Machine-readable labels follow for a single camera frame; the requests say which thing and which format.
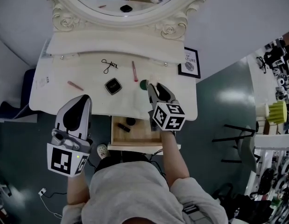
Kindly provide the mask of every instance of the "black compact case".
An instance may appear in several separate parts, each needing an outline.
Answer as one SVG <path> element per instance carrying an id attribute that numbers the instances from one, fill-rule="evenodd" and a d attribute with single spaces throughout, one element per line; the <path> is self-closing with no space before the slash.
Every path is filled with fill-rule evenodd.
<path id="1" fill-rule="evenodd" d="M 115 93 L 119 92 L 120 89 L 122 88 L 121 84 L 115 78 L 107 82 L 105 84 L 105 87 L 111 95 L 114 95 Z"/>

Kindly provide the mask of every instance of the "picture frame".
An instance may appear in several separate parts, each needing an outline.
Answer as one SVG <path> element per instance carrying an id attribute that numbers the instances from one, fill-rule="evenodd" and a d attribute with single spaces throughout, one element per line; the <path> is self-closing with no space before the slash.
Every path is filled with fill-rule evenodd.
<path id="1" fill-rule="evenodd" d="M 197 50 L 185 47 L 185 60 L 185 64 L 178 65 L 178 74 L 200 79 L 200 62 Z"/>

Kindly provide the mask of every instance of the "floor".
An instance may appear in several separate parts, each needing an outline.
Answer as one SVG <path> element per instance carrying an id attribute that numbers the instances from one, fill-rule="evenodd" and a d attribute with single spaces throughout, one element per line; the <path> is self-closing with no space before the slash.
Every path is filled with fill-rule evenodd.
<path id="1" fill-rule="evenodd" d="M 214 137 L 238 135 L 224 124 L 255 128 L 255 100 L 247 61 L 239 61 L 197 85 L 198 118 L 186 122 L 177 134 L 181 153 L 190 174 L 213 193 L 231 182 L 236 192 L 244 193 L 250 171 L 241 164 L 221 163 L 222 158 L 238 159 L 232 141 L 212 143 Z M 7 211 L 15 223 L 57 224 L 59 219 L 43 206 L 38 192 L 66 192 L 67 178 L 47 170 L 46 143 L 51 140 L 55 116 L 40 114 L 37 124 L 0 123 L 0 170 L 11 184 L 13 196 L 5 199 Z M 92 117 L 92 138 L 96 144 L 110 141 L 110 117 Z M 162 167 L 162 157 L 154 157 Z M 98 165 L 94 151 L 91 163 Z M 88 182 L 94 169 L 86 165 Z M 44 197 L 48 208 L 61 213 L 66 196 Z"/>

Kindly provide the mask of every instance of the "mirror frame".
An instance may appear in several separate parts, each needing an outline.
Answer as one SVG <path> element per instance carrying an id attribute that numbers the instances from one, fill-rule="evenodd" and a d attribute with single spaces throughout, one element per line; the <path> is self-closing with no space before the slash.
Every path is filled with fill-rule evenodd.
<path id="1" fill-rule="evenodd" d="M 170 0 L 164 4 L 156 5 L 156 8 L 154 6 L 154 9 L 149 8 L 149 11 L 146 13 L 131 16 L 112 16 L 95 11 L 87 7 L 80 0 L 49 1 L 52 1 L 54 4 L 53 19 L 60 18 L 61 13 L 65 18 L 53 21 L 55 27 L 62 31 L 71 31 L 75 27 L 75 24 L 81 23 L 81 21 L 78 21 L 80 19 L 105 27 L 131 28 L 158 23 L 182 11 L 185 15 L 184 18 L 187 20 L 189 11 L 196 11 L 199 5 L 205 2 L 205 0 Z"/>

